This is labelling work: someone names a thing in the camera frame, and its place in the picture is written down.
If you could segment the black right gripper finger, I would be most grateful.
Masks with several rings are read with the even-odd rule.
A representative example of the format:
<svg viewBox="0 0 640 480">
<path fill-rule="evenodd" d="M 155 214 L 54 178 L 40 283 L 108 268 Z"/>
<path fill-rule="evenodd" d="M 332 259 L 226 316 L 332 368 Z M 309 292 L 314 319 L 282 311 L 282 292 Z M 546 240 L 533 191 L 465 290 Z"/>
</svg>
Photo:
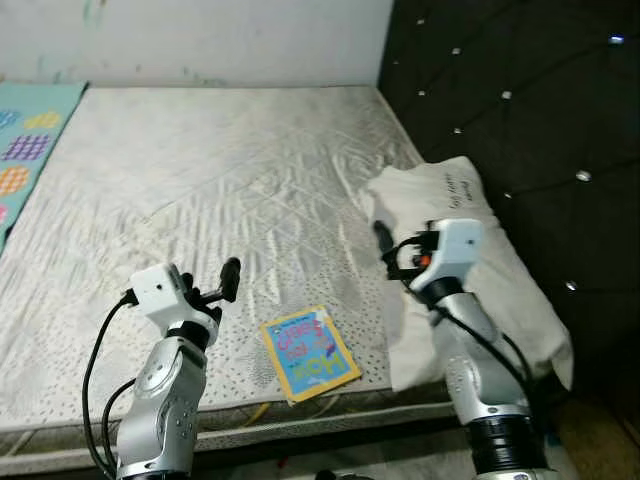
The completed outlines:
<svg viewBox="0 0 640 480">
<path fill-rule="evenodd" d="M 381 221 L 372 223 L 372 232 L 374 232 L 376 241 L 378 241 L 379 260 L 383 262 L 385 269 L 392 273 L 393 270 L 396 270 L 396 260 L 392 256 L 396 243 L 394 243 L 392 233 L 390 233 L 387 225 L 381 223 Z"/>
</svg>

